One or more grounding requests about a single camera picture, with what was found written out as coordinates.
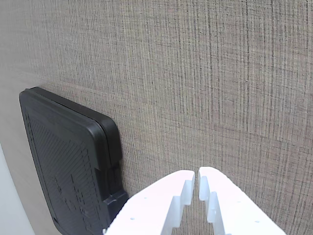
gray wall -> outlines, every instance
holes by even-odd
[[[18,102],[32,86],[114,119],[130,195],[213,166],[311,234],[312,44],[311,1],[0,1],[0,142],[36,234],[58,233]],[[176,234],[211,230],[194,198]]]

white plastic part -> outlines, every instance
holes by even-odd
[[[190,205],[195,173],[180,170],[131,197],[106,235],[170,235],[180,226],[184,205]]]
[[[286,235],[244,192],[212,167],[199,169],[199,198],[214,235]]]
[[[0,145],[0,231],[1,234],[34,235]]]

black plastic case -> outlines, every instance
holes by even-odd
[[[30,150],[56,228],[100,235],[128,200],[114,121],[39,87],[20,94]]]

